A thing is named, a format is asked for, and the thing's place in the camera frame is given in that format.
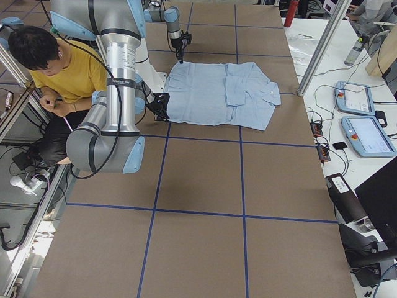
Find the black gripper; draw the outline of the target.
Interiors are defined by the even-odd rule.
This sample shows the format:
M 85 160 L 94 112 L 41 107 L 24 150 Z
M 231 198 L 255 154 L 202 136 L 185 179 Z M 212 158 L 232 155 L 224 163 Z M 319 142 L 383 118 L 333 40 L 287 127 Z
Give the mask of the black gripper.
M 169 120 L 167 105 L 170 99 L 169 93 L 152 93 L 153 100 L 146 103 L 146 107 L 154 114 L 155 120 Z
M 169 32 L 169 40 L 171 42 L 171 50 L 175 53 L 180 64 L 183 64 L 183 57 L 186 46 L 191 44 L 192 34 L 178 30 L 177 32 Z

